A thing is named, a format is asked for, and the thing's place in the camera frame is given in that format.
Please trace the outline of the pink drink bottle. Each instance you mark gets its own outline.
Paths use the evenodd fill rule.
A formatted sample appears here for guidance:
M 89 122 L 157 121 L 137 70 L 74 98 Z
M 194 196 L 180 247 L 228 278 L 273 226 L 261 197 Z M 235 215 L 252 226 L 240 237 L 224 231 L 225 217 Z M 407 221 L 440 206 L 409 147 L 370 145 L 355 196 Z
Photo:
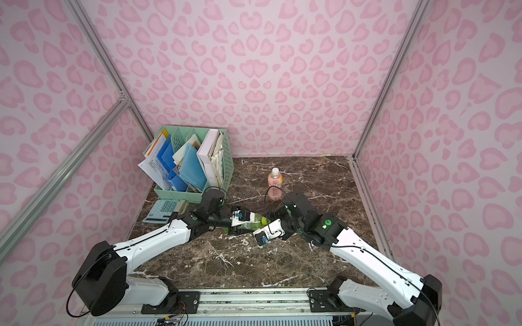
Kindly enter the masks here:
M 268 196 L 271 200 L 276 201 L 280 200 L 283 196 L 283 191 L 281 190 L 281 186 L 283 183 L 283 176 L 280 172 L 278 175 L 273 175 L 272 171 L 268 177 L 268 185 L 269 191 Z

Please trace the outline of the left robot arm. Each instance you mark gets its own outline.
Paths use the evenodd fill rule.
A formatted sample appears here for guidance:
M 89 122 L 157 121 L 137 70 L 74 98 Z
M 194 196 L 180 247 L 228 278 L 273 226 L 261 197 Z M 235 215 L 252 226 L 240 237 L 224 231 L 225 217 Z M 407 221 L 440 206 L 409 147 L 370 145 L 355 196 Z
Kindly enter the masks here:
M 97 243 L 73 278 L 72 293 L 79 296 L 92 316 L 123 305 L 140 305 L 149 314 L 182 312 L 179 290 L 168 278 L 139 280 L 131 274 L 156 256 L 211 229 L 242 229 L 255 221 L 255 214 L 240 206 L 225 210 L 225 195 L 221 189 L 210 189 L 195 209 L 172 214 L 161 228 L 117 244 Z

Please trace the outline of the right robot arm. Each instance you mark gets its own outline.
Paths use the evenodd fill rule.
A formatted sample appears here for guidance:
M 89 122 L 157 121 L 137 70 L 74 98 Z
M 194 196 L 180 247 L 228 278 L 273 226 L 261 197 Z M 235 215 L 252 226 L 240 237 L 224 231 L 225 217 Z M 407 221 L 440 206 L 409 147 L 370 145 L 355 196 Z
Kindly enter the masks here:
M 318 213 L 302 193 L 284 196 L 267 214 L 269 225 L 261 244 L 296 235 L 357 268 L 376 288 L 338 278 L 330 285 L 334 298 L 390 320 L 394 325 L 440 325 L 443 286 L 431 274 L 420 276 L 391 261 L 330 213 Z

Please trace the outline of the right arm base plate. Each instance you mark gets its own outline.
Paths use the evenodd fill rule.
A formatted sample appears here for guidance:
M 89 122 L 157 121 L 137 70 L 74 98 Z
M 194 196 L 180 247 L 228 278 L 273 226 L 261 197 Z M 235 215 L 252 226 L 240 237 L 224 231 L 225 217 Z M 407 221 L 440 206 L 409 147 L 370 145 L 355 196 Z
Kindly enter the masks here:
M 331 293 L 327 289 L 307 289 L 307 297 L 311 312 L 350 312 L 356 315 L 362 310 L 344 304 L 337 294 Z

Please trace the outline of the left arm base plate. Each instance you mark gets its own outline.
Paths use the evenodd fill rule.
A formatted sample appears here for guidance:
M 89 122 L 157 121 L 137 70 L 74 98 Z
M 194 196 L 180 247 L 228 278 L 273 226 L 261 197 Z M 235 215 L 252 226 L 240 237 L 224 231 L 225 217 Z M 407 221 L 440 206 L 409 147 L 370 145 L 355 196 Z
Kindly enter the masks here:
M 144 304 L 142 315 L 180 315 L 182 313 L 196 314 L 200 302 L 199 291 L 173 291 L 158 305 Z

